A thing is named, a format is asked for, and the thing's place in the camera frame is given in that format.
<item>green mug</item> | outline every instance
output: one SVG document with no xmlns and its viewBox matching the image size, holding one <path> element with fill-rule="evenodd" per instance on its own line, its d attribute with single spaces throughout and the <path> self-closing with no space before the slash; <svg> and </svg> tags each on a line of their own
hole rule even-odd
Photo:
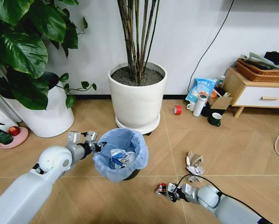
<svg viewBox="0 0 279 224">
<path fill-rule="evenodd" d="M 208 122 L 219 127 L 222 124 L 222 116 L 219 113 L 212 113 L 211 116 L 208 117 Z"/>
</svg>

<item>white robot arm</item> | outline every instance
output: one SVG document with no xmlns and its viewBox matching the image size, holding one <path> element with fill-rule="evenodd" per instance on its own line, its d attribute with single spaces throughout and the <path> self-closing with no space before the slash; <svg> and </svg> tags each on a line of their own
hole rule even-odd
<svg viewBox="0 0 279 224">
<path fill-rule="evenodd" d="M 80 136 L 86 137 L 79 143 Z M 106 144 L 97 144 L 96 132 L 69 132 L 65 147 L 51 146 L 43 151 L 38 163 L 18 177 L 0 196 L 0 224 L 27 224 L 48 199 L 54 182 L 92 151 Z"/>
<path fill-rule="evenodd" d="M 200 204 L 214 213 L 223 224 L 270 224 L 267 219 L 260 216 L 255 210 L 248 209 L 233 197 L 222 193 L 212 185 L 197 188 L 190 186 L 188 183 L 181 186 L 175 183 L 168 183 L 167 189 L 161 193 L 173 202 L 184 199 L 186 202 Z"/>
</svg>

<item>baseboard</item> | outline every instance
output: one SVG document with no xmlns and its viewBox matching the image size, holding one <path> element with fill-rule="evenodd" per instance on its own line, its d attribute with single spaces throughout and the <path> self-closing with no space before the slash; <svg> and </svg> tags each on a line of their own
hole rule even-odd
<svg viewBox="0 0 279 224">
<path fill-rule="evenodd" d="M 76 99 L 111 99 L 111 95 L 75 95 Z M 163 95 L 163 99 L 185 99 L 186 95 Z"/>
</svg>

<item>potted plant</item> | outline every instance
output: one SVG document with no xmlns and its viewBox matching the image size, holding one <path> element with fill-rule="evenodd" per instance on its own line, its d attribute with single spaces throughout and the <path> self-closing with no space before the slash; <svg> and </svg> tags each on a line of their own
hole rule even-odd
<svg viewBox="0 0 279 224">
<path fill-rule="evenodd" d="M 77 0 L 59 0 L 77 5 Z M 66 131 L 74 122 L 71 106 L 75 97 L 70 90 L 96 90 L 87 81 L 82 87 L 65 84 L 61 77 L 45 72 L 48 52 L 44 43 L 59 45 L 68 57 L 68 49 L 78 48 L 77 28 L 69 11 L 54 0 L 0 0 L 0 95 L 40 137 L 52 137 Z M 84 29 L 87 22 L 83 18 Z"/>
<path fill-rule="evenodd" d="M 139 0 L 118 0 L 117 2 L 125 36 L 128 63 L 121 63 L 108 73 L 115 121 L 119 127 L 134 129 L 142 134 L 151 133 L 160 122 L 160 110 L 167 80 L 164 68 L 148 62 L 160 0 L 144 1 L 141 44 L 139 43 Z M 151 7 L 147 19 L 149 2 Z M 155 10 L 153 32 L 146 56 Z"/>
</svg>

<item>wooden floor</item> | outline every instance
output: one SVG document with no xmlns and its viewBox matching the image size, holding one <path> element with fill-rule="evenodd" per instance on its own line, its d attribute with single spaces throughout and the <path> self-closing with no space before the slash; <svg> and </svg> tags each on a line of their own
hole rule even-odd
<svg viewBox="0 0 279 224">
<path fill-rule="evenodd" d="M 32 223 L 219 223 L 202 206 L 173 203 L 154 193 L 157 183 L 177 182 L 187 173 L 185 155 L 192 150 L 204 156 L 205 177 L 279 224 L 279 158 L 273 150 L 279 133 L 279 110 L 246 108 L 235 119 L 229 109 L 222 125 L 215 127 L 187 110 L 174 115 L 174 105 L 184 109 L 186 103 L 163 101 L 159 127 L 144 137 L 150 153 L 148 166 L 136 178 L 111 183 L 95 171 L 92 156 L 88 156 L 57 180 Z M 101 136 L 116 128 L 109 100 L 80 100 L 73 110 L 75 122 L 70 130 L 93 130 Z M 19 147 L 0 149 L 0 194 L 33 167 L 46 147 L 65 145 L 66 137 L 67 132 L 48 139 L 30 133 Z"/>
</svg>

